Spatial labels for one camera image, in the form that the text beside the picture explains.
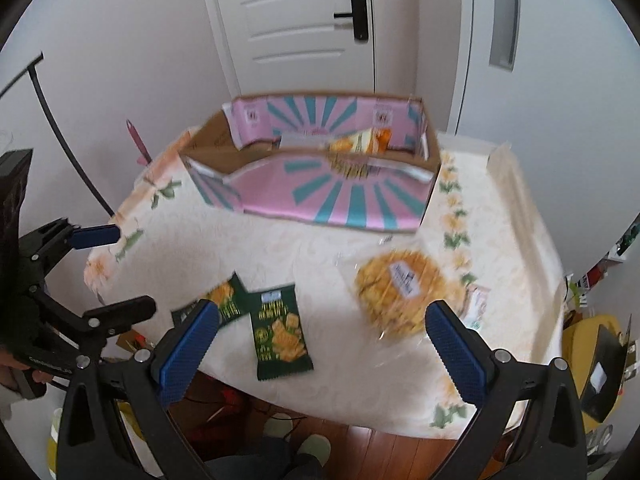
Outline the person's left hand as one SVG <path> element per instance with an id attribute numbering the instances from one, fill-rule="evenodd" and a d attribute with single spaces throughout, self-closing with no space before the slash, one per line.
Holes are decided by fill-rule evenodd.
<path id="1" fill-rule="evenodd" d="M 29 367 L 12 356 L 7 348 L 0 348 L 0 382 L 2 386 L 13 391 L 18 390 L 17 381 L 13 376 L 12 370 L 29 370 Z M 34 370 L 32 379 L 40 384 L 45 384 L 53 379 L 53 376 L 43 372 L 42 370 Z"/>

